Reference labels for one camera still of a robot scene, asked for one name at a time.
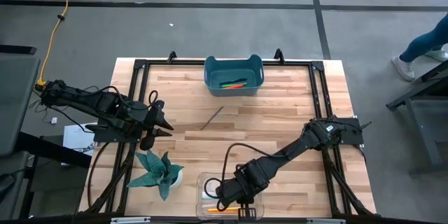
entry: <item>green leaf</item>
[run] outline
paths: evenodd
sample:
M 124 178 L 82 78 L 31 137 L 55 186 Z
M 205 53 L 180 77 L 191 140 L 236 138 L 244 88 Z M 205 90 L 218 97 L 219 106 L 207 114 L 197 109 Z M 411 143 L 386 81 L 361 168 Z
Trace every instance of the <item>green leaf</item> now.
M 141 165 L 143 165 L 143 167 L 145 167 L 146 171 L 150 171 L 149 169 L 149 164 L 148 164 L 148 159 L 146 158 L 146 155 L 143 153 L 135 153 L 135 155 L 138 157 Z
M 161 181 L 162 181 L 161 176 L 156 176 L 156 174 L 154 174 L 153 172 L 148 172 L 129 182 L 129 184 L 127 184 L 127 187 L 131 188 L 139 186 L 151 187 L 159 185 Z
M 169 186 L 171 185 L 172 180 L 168 179 L 166 182 L 161 183 L 159 185 L 159 193 L 163 201 L 165 201 L 168 198 L 169 195 Z
M 148 160 L 149 169 L 154 174 L 161 176 L 164 174 L 165 165 L 152 151 L 146 151 L 146 159 Z
M 179 172 L 182 170 L 183 166 L 181 165 L 177 165 L 177 164 L 172 164 L 169 168 L 168 168 L 168 176 L 167 179 L 175 179 L 177 177 L 177 175 L 179 174 Z
M 163 156 L 161 158 L 161 161 L 165 165 L 165 168 L 166 168 L 166 170 L 168 172 L 168 168 L 171 166 L 171 162 L 168 159 L 168 151 L 165 154 L 163 154 Z

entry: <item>jeans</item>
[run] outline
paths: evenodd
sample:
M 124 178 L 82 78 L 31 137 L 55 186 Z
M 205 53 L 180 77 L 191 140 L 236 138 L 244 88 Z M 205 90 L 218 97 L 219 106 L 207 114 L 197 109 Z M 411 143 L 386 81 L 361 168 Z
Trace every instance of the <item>jeans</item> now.
M 448 43 L 448 15 L 435 26 L 434 30 L 415 38 L 400 55 L 400 60 L 412 62 L 430 50 L 441 50 Z

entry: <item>green marker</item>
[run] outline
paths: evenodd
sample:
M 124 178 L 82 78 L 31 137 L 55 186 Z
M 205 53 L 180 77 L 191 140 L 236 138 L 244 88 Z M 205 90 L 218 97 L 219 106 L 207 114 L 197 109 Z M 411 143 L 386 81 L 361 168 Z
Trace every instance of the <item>green marker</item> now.
M 247 83 L 232 83 L 232 84 L 224 84 L 224 85 L 221 85 L 221 88 L 228 88 L 228 87 L 232 87 L 232 86 L 234 86 L 234 85 L 247 85 Z

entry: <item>blue bin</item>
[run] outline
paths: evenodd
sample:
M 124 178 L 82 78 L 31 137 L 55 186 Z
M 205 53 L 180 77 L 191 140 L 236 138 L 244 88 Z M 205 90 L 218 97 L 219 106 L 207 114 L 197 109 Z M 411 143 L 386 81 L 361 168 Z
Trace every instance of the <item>blue bin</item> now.
M 247 85 L 242 88 L 222 89 L 220 84 L 235 81 L 241 78 L 247 79 Z M 252 55 L 248 59 L 216 60 L 210 56 L 204 64 L 204 81 L 210 93 L 217 97 L 231 97 L 254 95 L 263 84 L 265 74 L 263 61 L 258 55 Z

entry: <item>gray floor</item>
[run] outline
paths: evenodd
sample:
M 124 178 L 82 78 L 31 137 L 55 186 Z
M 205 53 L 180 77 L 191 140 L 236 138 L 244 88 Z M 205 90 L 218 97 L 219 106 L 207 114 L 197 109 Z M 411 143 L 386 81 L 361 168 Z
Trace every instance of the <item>gray floor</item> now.
M 93 0 L 190 3 L 312 4 L 312 0 Z M 322 4 L 362 6 L 448 6 L 448 0 L 321 0 Z M 48 38 L 60 7 L 0 6 L 0 42 L 36 46 L 45 57 Z M 424 154 L 405 110 L 389 112 L 385 103 L 410 84 L 402 81 L 390 59 L 415 36 L 431 30 L 444 13 L 324 11 L 323 22 L 331 57 L 344 63 L 354 110 L 365 130 L 367 168 L 379 214 L 412 220 L 447 222 L 448 176 L 410 178 L 407 172 L 424 165 Z M 313 10 L 194 9 L 194 8 L 70 8 L 55 37 L 45 78 L 64 79 L 87 87 L 109 84 L 117 57 L 166 57 L 175 50 L 183 57 L 271 58 L 282 48 L 286 58 L 322 59 Z M 416 61 L 417 75 L 437 65 Z M 74 119 L 92 118 L 67 110 Z M 31 134 L 62 134 L 70 122 L 41 122 L 29 111 L 23 130 Z M 39 197 L 36 213 L 70 213 L 76 188 L 57 188 Z M 71 199 L 62 207 L 62 199 Z

